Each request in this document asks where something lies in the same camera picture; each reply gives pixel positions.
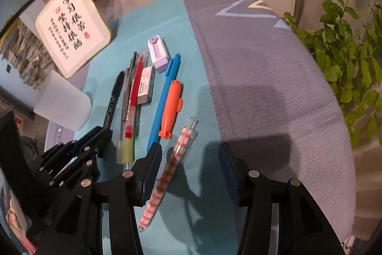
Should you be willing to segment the translucent white pen cup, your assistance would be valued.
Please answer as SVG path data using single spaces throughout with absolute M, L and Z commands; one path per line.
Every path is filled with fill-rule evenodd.
M 34 112 L 51 122 L 77 131 L 90 115 L 91 100 L 56 71 L 51 71 L 37 92 Z

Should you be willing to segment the red white checkered pen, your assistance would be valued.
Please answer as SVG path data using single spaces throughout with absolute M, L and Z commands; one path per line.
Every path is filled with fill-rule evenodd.
M 178 136 L 170 158 L 167 160 L 159 181 L 152 192 L 152 196 L 145 205 L 143 215 L 138 222 L 139 232 L 145 231 L 152 222 L 176 170 L 179 169 L 184 162 L 184 159 L 188 154 L 188 150 L 197 136 L 197 124 L 198 121 L 196 119 L 190 118 L 187 125 L 183 127 L 180 135 Z

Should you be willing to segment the black marker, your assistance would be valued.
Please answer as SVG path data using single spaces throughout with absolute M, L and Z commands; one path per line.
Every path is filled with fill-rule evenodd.
M 113 116 L 115 114 L 115 109 L 118 103 L 118 99 L 124 84 L 124 77 L 125 77 L 125 72 L 121 71 L 119 75 L 117 76 L 115 80 L 115 85 L 113 87 L 113 90 L 111 92 L 111 98 L 109 100 L 109 104 L 107 106 L 107 111 L 106 111 L 106 116 L 104 119 L 104 125 L 103 128 L 110 129 L 111 128 L 111 123 L 113 120 Z

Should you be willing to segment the blue pen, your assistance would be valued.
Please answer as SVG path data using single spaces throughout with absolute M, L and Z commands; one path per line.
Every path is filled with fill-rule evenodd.
M 156 113 L 154 116 L 152 129 L 150 131 L 150 135 L 149 135 L 149 139 L 148 139 L 148 145 L 147 145 L 147 151 L 148 152 L 149 152 L 149 149 L 153 143 L 158 143 L 160 141 L 160 137 L 158 136 L 158 133 L 161 129 L 161 120 L 163 117 L 166 99 L 168 96 L 170 85 L 171 85 L 172 81 L 176 79 L 180 63 L 181 63 L 181 55 L 176 54 L 170 60 L 170 63 L 168 64 L 168 68 L 167 68 L 166 73 L 165 73 L 166 79 L 164 81 L 163 90 L 162 90 L 162 93 L 161 93 L 161 96 L 159 99 L 157 110 L 156 110 Z

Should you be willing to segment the green white pen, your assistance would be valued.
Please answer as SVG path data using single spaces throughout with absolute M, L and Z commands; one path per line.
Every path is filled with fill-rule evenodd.
M 121 121 L 120 135 L 117 148 L 117 163 L 124 164 L 126 169 L 130 169 L 133 164 L 133 136 L 132 138 L 125 138 L 126 120 Z

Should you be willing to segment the red gel pen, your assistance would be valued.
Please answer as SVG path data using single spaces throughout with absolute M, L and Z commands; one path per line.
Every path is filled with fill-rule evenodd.
M 135 69 L 135 74 L 132 81 L 132 88 L 129 96 L 129 106 L 127 110 L 126 118 L 126 128 L 125 128 L 125 138 L 132 138 L 135 124 L 135 115 L 137 108 L 137 99 L 138 99 L 138 89 L 140 85 L 140 78 L 143 72 L 143 68 L 146 65 L 148 53 L 145 50 L 142 50 L 138 57 L 137 66 Z

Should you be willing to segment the white eraser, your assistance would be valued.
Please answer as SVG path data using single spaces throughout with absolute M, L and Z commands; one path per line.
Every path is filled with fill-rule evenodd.
M 155 67 L 153 65 L 143 68 L 143 71 L 140 77 L 140 84 L 138 87 L 138 97 L 137 97 L 138 105 L 143 105 L 143 104 L 151 102 L 153 88 L 154 88 L 154 78 L 155 78 Z

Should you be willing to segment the orange highlighter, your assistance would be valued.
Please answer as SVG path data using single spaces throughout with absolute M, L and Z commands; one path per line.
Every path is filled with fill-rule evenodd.
M 161 120 L 161 129 L 159 131 L 161 138 L 172 138 L 172 128 L 174 127 L 175 118 L 183 105 L 181 98 L 182 87 L 182 83 L 178 80 L 173 80 L 170 84 Z

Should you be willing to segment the dark grey pen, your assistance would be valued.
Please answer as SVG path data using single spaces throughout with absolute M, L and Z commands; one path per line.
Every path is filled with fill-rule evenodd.
M 132 79 L 135 74 L 136 62 L 137 62 L 137 52 L 134 52 L 132 56 L 132 60 L 130 61 L 129 68 L 126 70 L 125 80 L 124 80 L 124 98 L 122 102 L 122 121 L 123 122 L 126 120 L 129 93 L 130 93 L 130 88 L 132 85 Z

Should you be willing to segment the purple white correction tape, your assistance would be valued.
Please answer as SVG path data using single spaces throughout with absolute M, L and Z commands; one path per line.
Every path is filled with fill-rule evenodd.
M 170 63 L 170 57 L 163 39 L 156 35 L 148 40 L 148 49 L 152 63 L 158 73 L 165 72 Z

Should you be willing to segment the white calligraphy sign plaque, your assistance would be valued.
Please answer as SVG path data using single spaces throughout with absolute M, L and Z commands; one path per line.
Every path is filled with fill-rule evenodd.
M 35 28 L 65 78 L 72 77 L 112 38 L 93 0 L 49 0 L 38 14 Z

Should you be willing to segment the stack of books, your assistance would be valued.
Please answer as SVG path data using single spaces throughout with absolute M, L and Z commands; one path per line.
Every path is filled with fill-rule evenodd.
M 51 71 L 58 72 L 41 40 L 17 18 L 1 37 L 1 59 L 15 68 L 23 84 L 38 90 Z

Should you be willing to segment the grey blue desk mat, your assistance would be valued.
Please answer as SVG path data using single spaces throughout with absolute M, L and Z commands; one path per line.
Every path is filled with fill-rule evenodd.
M 351 234 L 355 169 L 343 113 L 300 40 L 276 14 L 252 9 L 255 1 L 148 3 L 112 22 L 111 44 L 71 78 L 93 104 L 78 138 L 104 121 L 117 75 L 149 38 L 181 57 L 174 134 L 194 118 L 197 137 L 140 236 L 145 254 L 236 253 L 245 210 L 228 195 L 223 141 L 270 179 L 300 179 L 337 237 Z

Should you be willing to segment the green potted plant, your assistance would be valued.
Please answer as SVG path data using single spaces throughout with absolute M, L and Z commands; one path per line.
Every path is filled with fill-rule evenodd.
M 359 15 L 351 0 L 323 0 L 321 27 L 304 30 L 285 12 L 282 21 L 298 36 L 324 74 L 343 112 L 352 147 L 381 138 L 381 4 L 369 6 L 367 19 L 353 30 Z

